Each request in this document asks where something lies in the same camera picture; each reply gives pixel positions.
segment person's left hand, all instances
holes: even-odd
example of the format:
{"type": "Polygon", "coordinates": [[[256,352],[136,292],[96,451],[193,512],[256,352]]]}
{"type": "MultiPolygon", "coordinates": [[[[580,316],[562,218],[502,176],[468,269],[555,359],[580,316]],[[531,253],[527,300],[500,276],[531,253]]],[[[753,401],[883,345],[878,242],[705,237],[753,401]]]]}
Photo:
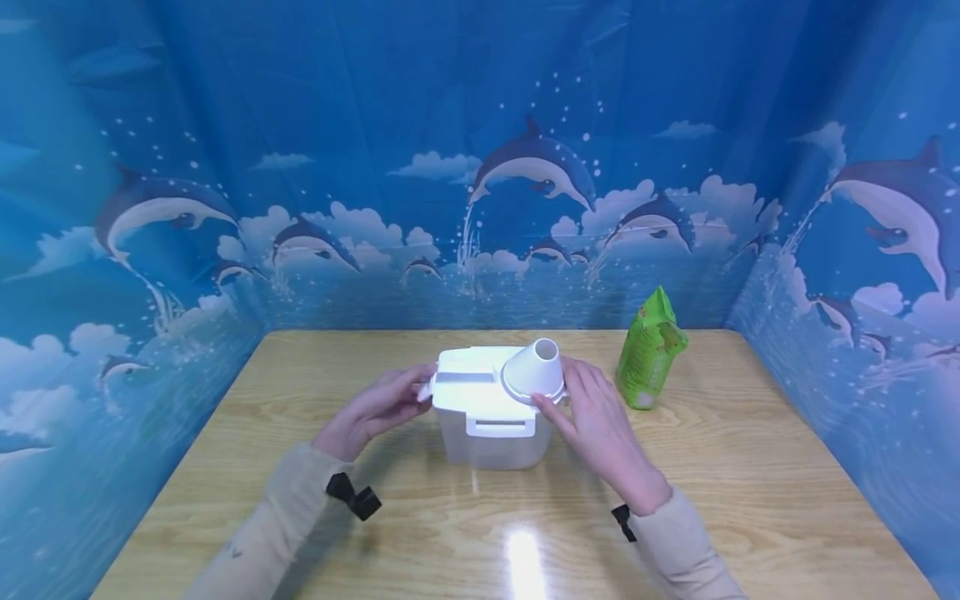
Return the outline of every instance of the person's left hand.
{"type": "Polygon", "coordinates": [[[429,364],[384,372],[320,430],[313,447],[352,463],[373,438],[430,410],[429,401],[417,402],[417,391],[436,370],[429,364]]]}

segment green snack bag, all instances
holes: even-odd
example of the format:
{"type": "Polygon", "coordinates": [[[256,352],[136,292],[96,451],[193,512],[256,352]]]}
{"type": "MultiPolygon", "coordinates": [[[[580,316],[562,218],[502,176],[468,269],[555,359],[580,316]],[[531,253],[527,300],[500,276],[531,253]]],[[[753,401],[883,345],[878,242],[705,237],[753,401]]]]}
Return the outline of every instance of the green snack bag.
{"type": "Polygon", "coordinates": [[[658,286],[634,315],[616,366],[616,389],[631,408],[653,408],[674,357],[688,344],[686,334],[677,327],[670,298],[658,286]]]}

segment black clip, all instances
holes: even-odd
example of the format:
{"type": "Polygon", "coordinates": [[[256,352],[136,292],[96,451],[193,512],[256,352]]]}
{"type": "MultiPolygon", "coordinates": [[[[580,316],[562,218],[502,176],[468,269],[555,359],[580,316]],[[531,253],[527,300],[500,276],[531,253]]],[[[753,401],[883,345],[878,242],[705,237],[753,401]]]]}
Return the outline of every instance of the black clip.
{"type": "Polygon", "coordinates": [[[616,519],[616,522],[620,524],[620,531],[623,532],[623,535],[627,537],[627,541],[634,542],[636,541],[636,536],[632,529],[630,529],[630,507],[626,504],[621,504],[611,511],[613,518],[616,519]]]}
{"type": "Polygon", "coordinates": [[[330,477],[330,483],[326,484],[326,493],[347,504],[350,511],[362,521],[370,518],[382,506],[380,498],[376,497],[370,486],[361,490],[360,493],[354,492],[353,484],[350,483],[346,473],[337,473],[330,477]]]}

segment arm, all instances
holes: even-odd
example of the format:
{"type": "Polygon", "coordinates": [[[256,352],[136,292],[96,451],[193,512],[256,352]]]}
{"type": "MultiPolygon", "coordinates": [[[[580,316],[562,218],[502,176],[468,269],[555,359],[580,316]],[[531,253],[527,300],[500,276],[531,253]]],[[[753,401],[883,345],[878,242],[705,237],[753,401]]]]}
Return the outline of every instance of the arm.
{"type": "Polygon", "coordinates": [[[674,600],[745,600],[696,509],[647,459],[611,382],[596,367],[570,359],[564,381],[571,417],[542,396],[534,401],[623,498],[613,513],[647,576],[674,600]]]}
{"type": "Polygon", "coordinates": [[[417,388],[435,367],[385,372],[317,434],[295,445],[267,483],[263,500],[187,592],[186,600],[269,600],[298,551],[323,518],[331,517],[330,478],[350,475],[353,461],[376,436],[422,415],[417,388]]]}
{"type": "Polygon", "coordinates": [[[353,464],[295,445],[277,466],[253,514],[233,534],[186,600],[272,598],[332,498],[326,484],[353,464]]]}

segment white funnel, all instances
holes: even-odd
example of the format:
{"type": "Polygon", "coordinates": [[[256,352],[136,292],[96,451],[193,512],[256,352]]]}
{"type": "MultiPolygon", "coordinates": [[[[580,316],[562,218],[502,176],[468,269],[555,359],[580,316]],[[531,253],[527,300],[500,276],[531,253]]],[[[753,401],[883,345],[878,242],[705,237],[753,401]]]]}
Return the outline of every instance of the white funnel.
{"type": "Polygon", "coordinates": [[[514,354],[504,363],[500,379],[507,394],[524,404],[533,404],[533,394],[556,402],[564,395],[564,366],[557,343],[540,338],[514,354]]]}

